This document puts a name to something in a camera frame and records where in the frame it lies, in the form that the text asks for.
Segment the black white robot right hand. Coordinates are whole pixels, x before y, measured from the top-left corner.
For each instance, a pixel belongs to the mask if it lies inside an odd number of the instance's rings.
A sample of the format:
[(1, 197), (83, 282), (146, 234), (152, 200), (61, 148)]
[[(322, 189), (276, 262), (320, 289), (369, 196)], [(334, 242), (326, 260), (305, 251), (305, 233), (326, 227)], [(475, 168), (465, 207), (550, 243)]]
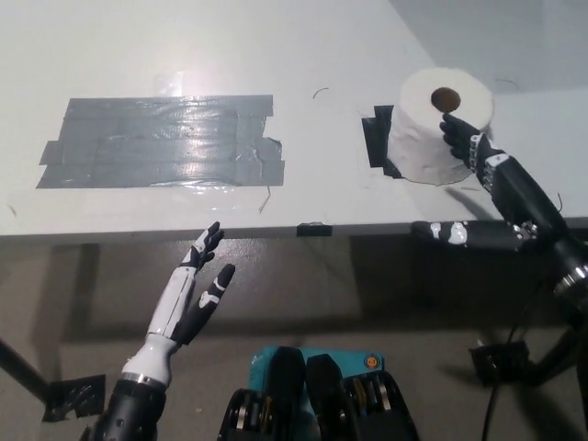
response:
[(587, 287), (587, 245), (574, 237), (548, 195), (509, 153), (463, 119), (448, 113), (440, 129), (451, 154), (488, 192), (502, 221), (416, 221), (411, 233), (429, 243), (484, 251), (545, 254), (554, 261), (557, 295)]

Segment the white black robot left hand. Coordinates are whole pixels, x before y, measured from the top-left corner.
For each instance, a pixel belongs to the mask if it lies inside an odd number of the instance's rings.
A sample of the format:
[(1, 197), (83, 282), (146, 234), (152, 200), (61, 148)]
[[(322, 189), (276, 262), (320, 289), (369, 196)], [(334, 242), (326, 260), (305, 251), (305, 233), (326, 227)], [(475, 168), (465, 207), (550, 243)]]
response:
[(216, 221), (190, 244), (158, 300), (142, 347), (121, 370), (123, 379), (163, 390), (169, 387), (171, 357), (208, 323), (234, 276), (235, 266), (227, 264), (200, 295), (194, 295), (199, 272), (214, 258), (223, 238), (224, 230)]

